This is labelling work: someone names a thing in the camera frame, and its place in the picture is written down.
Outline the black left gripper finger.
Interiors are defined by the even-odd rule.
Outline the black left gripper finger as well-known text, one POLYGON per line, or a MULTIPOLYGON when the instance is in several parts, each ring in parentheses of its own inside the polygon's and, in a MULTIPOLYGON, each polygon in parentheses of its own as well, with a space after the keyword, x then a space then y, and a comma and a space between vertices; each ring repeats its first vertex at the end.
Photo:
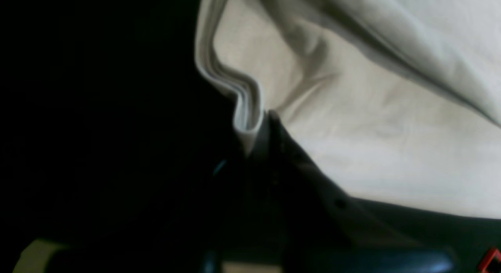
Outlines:
POLYGON ((276 112, 228 221, 222 273, 454 273, 425 246, 366 211, 292 139, 276 112))

